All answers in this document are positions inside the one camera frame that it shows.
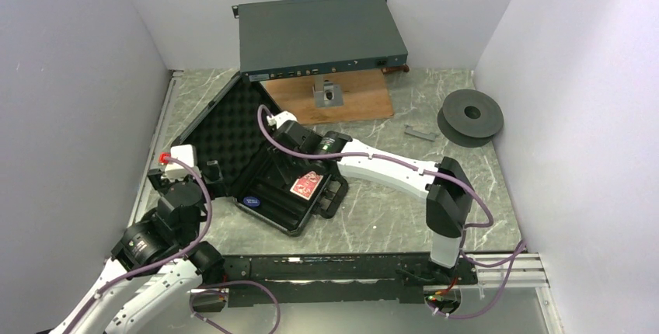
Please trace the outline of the red playing card deck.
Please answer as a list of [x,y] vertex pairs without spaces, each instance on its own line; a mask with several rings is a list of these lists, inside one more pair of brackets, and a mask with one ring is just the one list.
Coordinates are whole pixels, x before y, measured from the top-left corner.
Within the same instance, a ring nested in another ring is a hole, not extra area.
[[314,171],[307,172],[305,175],[297,178],[290,188],[290,192],[304,200],[310,200],[318,189],[323,176]]

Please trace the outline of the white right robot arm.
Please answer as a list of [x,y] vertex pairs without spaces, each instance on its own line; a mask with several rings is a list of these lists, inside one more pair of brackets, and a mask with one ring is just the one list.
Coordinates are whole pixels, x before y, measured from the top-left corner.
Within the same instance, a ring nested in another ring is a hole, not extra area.
[[476,194],[456,160],[445,157],[436,163],[406,158],[335,131],[319,136],[292,119],[281,122],[265,117],[258,124],[273,147],[300,158],[312,171],[336,169],[343,177],[378,183],[424,202],[431,231],[428,273],[439,284],[457,275],[466,220]]

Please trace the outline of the black poker set case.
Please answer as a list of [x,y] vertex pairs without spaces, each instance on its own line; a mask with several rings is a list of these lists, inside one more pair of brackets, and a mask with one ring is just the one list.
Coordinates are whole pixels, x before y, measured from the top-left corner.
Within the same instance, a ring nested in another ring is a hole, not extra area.
[[[272,144],[257,123],[261,105],[272,113],[281,111],[259,82],[246,82],[236,73],[174,139],[173,145],[193,145],[200,170],[205,162],[217,160],[225,178],[227,198],[246,213],[287,235],[297,236],[312,215],[332,218],[349,186],[336,169],[321,168],[316,173],[323,180],[310,200],[292,194],[293,183],[286,183],[274,167],[268,154]],[[259,198],[261,205],[245,206],[242,198],[246,196]]]

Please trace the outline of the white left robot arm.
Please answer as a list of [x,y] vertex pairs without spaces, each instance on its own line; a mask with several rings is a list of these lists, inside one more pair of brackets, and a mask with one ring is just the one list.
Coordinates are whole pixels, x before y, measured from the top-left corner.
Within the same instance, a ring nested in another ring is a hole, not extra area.
[[191,158],[162,157],[148,178],[157,206],[129,226],[83,299],[54,333],[136,333],[187,291],[225,275],[221,253],[204,240],[211,195]]

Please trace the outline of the blue small blind button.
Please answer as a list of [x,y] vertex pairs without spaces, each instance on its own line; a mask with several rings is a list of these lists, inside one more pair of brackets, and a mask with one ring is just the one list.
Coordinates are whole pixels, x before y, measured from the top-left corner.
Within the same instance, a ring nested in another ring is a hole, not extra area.
[[243,197],[242,203],[249,208],[258,208],[261,205],[260,199],[253,196]]

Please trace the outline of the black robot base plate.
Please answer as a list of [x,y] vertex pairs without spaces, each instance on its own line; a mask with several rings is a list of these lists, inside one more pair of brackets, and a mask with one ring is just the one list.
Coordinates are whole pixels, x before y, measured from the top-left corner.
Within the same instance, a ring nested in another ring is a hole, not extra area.
[[434,290],[478,283],[475,266],[431,261],[429,252],[226,255],[221,274],[203,287],[226,285],[230,308],[284,303],[397,301],[422,304]]

